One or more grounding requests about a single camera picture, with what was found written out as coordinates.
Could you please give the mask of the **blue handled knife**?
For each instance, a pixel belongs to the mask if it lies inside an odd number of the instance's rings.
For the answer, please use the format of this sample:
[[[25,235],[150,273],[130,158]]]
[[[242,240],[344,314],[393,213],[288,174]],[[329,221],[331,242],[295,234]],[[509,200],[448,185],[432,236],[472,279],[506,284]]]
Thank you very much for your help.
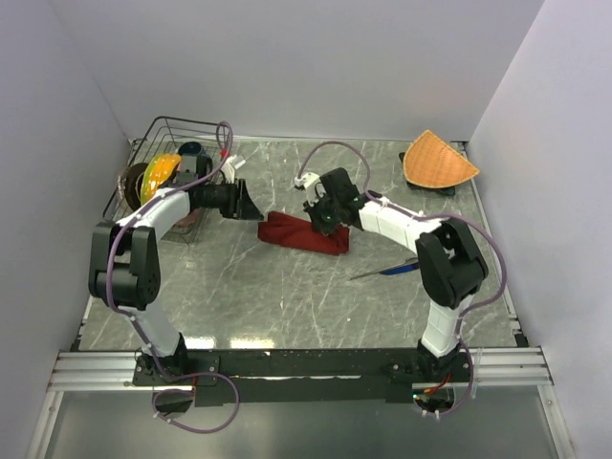
[[[381,275],[397,275],[397,274],[402,274],[402,273],[411,273],[414,271],[418,271],[419,269],[420,269],[419,263],[414,262],[414,263],[407,263],[407,264],[403,264],[397,267],[382,270],[380,271],[380,274]]]

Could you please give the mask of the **dark red cloth napkin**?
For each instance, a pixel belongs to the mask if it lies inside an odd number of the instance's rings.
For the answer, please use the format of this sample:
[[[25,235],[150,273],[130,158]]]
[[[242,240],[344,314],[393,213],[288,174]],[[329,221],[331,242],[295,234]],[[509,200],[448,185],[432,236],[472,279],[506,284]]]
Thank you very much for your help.
[[[349,252],[350,231],[340,226],[330,235],[316,232],[312,224],[292,215],[271,211],[258,224],[257,237],[265,243],[287,249],[342,255]]]

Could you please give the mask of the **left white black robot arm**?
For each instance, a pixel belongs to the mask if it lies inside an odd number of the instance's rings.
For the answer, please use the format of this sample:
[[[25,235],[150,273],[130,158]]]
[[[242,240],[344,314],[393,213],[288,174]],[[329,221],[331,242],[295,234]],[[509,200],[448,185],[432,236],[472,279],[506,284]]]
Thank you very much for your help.
[[[162,276],[158,242],[193,211],[217,209],[226,219],[261,221],[246,181],[237,177],[245,164],[230,153],[208,174],[196,178],[175,164],[167,176],[144,175],[143,204],[117,222],[96,225],[92,237],[88,287],[91,296],[124,316],[142,342],[142,355],[166,383],[189,373],[183,335],[170,323],[157,297]]]

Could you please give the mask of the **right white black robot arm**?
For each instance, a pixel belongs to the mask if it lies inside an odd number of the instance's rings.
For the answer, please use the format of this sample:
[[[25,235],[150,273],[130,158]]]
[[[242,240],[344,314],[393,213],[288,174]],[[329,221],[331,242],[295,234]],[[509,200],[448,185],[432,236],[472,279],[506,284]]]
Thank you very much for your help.
[[[304,210],[314,231],[329,235],[340,226],[383,236],[416,255],[429,297],[426,329],[418,341],[418,368],[433,382],[450,371],[460,348],[460,322],[489,269],[468,225],[455,217],[425,216],[380,193],[361,192],[347,171],[294,178],[306,193]]]

